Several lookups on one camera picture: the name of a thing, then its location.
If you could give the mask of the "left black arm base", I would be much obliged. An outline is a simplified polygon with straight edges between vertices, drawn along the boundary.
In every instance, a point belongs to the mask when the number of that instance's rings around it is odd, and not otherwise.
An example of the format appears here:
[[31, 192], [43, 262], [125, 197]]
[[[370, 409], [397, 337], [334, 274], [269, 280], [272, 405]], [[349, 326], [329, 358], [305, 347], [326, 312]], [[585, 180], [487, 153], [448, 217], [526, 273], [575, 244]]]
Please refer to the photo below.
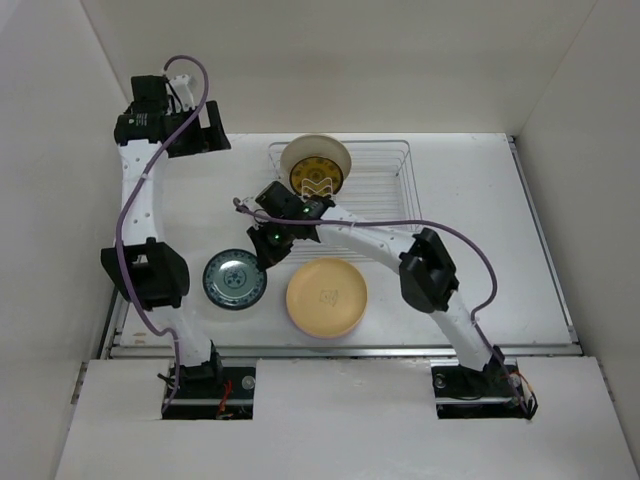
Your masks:
[[220, 380], [197, 381], [180, 386], [172, 400], [173, 374], [158, 377], [166, 383], [163, 420], [252, 420], [256, 388], [256, 366], [224, 366]]

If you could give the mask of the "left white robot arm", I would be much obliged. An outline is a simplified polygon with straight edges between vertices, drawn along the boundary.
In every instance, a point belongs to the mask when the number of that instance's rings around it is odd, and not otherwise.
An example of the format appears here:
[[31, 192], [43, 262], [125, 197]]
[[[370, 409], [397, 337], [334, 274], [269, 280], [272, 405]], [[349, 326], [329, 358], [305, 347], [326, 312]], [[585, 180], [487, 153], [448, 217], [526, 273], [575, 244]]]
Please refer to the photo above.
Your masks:
[[122, 206], [112, 247], [101, 264], [121, 295], [157, 336], [171, 337], [176, 356], [171, 384], [201, 396], [217, 394], [224, 373], [213, 342], [188, 319], [186, 260], [165, 239], [164, 175], [172, 159], [227, 150], [216, 102], [196, 100], [186, 74], [134, 76], [133, 100], [114, 128], [122, 168]]

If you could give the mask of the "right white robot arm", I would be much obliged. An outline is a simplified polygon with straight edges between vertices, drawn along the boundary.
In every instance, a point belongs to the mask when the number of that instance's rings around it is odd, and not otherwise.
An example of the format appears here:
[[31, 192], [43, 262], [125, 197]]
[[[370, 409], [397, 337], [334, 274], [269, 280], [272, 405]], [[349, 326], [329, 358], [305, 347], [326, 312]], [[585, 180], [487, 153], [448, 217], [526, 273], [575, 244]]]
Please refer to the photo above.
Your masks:
[[[256, 222], [247, 234], [261, 269], [280, 263], [294, 243], [303, 240], [345, 248], [371, 259], [398, 276], [401, 297], [411, 308], [434, 320], [464, 368], [463, 381], [470, 391], [484, 394], [498, 384], [504, 356], [477, 320], [478, 313], [495, 300], [498, 280], [487, 255], [470, 238], [434, 221], [365, 220], [329, 197], [303, 199], [278, 181], [249, 201], [235, 199], [233, 203], [238, 212]], [[472, 309], [464, 304], [457, 267], [441, 232], [465, 243], [486, 267], [490, 293]]]

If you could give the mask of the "green patterned small plate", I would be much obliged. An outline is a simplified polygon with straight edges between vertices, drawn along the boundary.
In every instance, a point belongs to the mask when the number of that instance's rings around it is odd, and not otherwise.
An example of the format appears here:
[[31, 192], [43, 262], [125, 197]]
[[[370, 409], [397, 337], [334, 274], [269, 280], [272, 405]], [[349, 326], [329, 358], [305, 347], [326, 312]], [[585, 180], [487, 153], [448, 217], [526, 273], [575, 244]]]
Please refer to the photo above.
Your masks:
[[227, 249], [206, 264], [202, 285], [207, 298], [226, 310], [244, 310], [255, 305], [267, 288], [267, 274], [257, 257], [243, 249]]

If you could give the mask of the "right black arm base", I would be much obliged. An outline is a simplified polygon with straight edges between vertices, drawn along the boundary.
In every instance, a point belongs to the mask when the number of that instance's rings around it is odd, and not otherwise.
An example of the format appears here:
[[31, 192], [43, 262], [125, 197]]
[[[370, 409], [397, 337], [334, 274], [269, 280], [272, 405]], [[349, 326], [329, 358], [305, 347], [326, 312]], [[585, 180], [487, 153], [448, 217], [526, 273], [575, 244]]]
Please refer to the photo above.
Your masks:
[[431, 368], [436, 414], [440, 420], [525, 419], [539, 408], [537, 396], [516, 365], [481, 373], [460, 366]]

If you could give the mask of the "purple plastic plate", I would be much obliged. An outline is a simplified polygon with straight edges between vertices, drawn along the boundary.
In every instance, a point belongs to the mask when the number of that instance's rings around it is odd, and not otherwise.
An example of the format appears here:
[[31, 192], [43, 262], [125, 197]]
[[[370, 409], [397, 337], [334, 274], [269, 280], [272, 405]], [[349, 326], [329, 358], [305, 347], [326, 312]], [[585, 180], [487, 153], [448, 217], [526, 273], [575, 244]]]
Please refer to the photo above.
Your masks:
[[359, 321], [348, 323], [299, 323], [294, 322], [294, 326], [302, 333], [317, 339], [336, 339], [351, 333]]

